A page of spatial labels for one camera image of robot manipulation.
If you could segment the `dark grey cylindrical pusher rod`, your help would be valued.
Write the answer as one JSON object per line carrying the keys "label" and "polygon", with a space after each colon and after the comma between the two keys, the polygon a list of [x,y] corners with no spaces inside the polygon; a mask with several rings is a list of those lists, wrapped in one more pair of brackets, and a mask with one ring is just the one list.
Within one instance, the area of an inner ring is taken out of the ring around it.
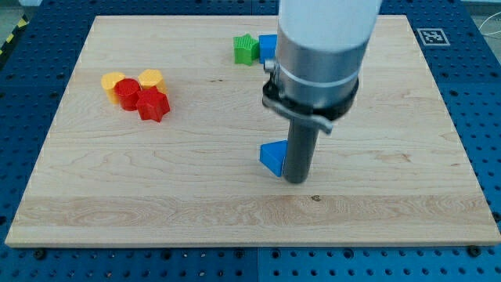
{"label": "dark grey cylindrical pusher rod", "polygon": [[283,178],[289,183],[303,183],[309,174],[319,130],[290,121]]}

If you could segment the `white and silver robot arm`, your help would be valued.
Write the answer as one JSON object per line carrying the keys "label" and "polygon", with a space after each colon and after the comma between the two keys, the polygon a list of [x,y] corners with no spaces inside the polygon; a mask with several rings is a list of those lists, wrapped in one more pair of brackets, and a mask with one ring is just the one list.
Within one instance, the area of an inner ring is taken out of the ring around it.
{"label": "white and silver robot arm", "polygon": [[281,0],[264,107],[289,120],[282,175],[308,178],[317,137],[351,108],[382,0]]}

